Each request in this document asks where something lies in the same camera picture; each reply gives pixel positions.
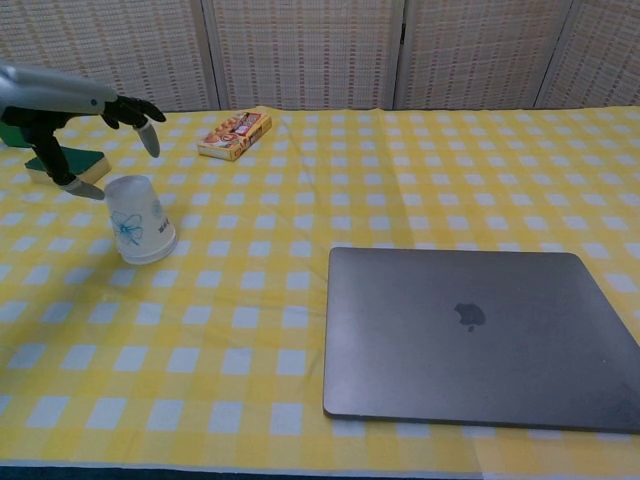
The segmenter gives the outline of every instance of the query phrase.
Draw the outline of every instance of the blue flower print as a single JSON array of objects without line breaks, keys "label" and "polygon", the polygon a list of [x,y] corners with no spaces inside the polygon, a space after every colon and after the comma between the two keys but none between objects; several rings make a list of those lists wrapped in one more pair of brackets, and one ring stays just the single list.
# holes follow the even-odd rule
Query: blue flower print
[{"label": "blue flower print", "polygon": [[124,213],[113,212],[111,214],[111,222],[116,235],[120,237],[122,243],[125,245],[133,243],[136,246],[140,246],[138,241],[142,238],[144,232],[144,229],[140,226],[142,223],[141,215],[136,213],[127,216]]}]

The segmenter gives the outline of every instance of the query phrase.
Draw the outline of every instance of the apple logo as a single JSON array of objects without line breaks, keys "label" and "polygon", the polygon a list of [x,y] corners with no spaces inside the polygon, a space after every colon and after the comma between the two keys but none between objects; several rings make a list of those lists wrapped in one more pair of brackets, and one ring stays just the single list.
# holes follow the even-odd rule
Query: apple logo
[{"label": "apple logo", "polygon": [[460,323],[469,325],[469,332],[477,325],[484,325],[487,321],[484,312],[475,303],[459,303],[454,310],[460,314]]}]

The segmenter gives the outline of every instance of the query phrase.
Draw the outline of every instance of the laptop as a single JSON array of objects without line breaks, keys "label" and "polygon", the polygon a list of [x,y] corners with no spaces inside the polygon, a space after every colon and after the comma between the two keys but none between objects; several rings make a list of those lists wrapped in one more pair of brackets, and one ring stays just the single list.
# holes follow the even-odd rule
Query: laptop
[{"label": "laptop", "polygon": [[640,347],[568,253],[334,248],[326,414],[640,432]]}]

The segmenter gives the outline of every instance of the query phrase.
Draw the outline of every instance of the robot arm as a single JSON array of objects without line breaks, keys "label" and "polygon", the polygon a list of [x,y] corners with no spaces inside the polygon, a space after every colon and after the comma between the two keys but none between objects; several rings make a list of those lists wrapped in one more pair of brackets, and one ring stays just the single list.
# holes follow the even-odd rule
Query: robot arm
[{"label": "robot arm", "polygon": [[158,137],[147,116],[159,122],[165,117],[152,103],[120,96],[83,77],[0,61],[0,121],[20,127],[47,174],[61,188],[74,195],[102,199],[104,193],[99,188],[85,184],[69,171],[53,135],[69,119],[82,115],[102,115],[112,128],[118,128],[119,122],[131,125],[149,154],[160,154]]}]

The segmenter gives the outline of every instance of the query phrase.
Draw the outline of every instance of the green sponge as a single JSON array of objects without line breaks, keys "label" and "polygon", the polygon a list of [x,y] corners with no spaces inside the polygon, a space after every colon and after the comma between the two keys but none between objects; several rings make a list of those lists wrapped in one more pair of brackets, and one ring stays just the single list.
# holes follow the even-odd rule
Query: green sponge
[{"label": "green sponge", "polygon": [[[61,147],[69,170],[83,182],[94,184],[111,171],[111,165],[102,152],[91,150],[76,150],[73,148]],[[40,158],[35,157],[25,163],[27,172],[33,183],[52,184],[53,181],[47,175]]]}]

